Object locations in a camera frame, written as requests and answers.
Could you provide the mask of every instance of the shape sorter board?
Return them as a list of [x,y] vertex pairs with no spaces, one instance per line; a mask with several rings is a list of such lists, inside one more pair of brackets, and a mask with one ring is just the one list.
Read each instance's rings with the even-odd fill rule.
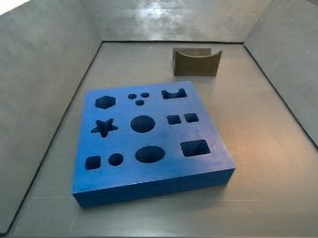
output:
[[74,177],[82,207],[220,186],[234,170],[190,82],[87,92]]

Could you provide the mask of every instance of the star-shaped hole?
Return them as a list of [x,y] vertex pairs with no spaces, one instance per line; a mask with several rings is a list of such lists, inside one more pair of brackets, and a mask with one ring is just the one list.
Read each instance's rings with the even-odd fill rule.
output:
[[91,132],[93,133],[99,132],[101,136],[106,138],[110,131],[118,130],[118,127],[114,126],[114,120],[115,120],[114,118],[107,120],[106,122],[97,120],[97,127],[91,130]]

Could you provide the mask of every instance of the arch-shaped block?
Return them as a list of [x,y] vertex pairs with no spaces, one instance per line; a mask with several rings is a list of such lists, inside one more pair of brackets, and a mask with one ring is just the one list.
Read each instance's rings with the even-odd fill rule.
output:
[[210,48],[174,48],[175,76],[217,76],[222,50],[212,55]]

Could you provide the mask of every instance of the gray wall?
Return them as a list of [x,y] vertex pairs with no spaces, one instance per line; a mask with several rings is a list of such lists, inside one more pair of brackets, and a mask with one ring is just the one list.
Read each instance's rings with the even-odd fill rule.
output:
[[30,1],[0,16],[0,234],[8,231],[99,44],[78,0]]
[[270,0],[82,0],[103,41],[244,42]]
[[245,42],[318,146],[318,5],[276,0]]

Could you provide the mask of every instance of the square hole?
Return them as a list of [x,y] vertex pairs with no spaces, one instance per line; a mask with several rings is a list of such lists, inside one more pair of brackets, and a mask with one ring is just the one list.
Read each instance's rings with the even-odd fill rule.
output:
[[205,139],[186,141],[181,145],[185,157],[212,153]]
[[87,170],[97,169],[101,167],[101,156],[91,156],[86,159],[85,168]]
[[185,114],[185,119],[186,119],[186,121],[189,123],[200,122],[200,118],[198,118],[197,113],[188,113],[188,114]]
[[171,125],[175,125],[175,124],[181,124],[182,123],[182,120],[181,120],[181,116],[180,115],[169,115],[167,116],[167,119],[169,119],[169,123]]

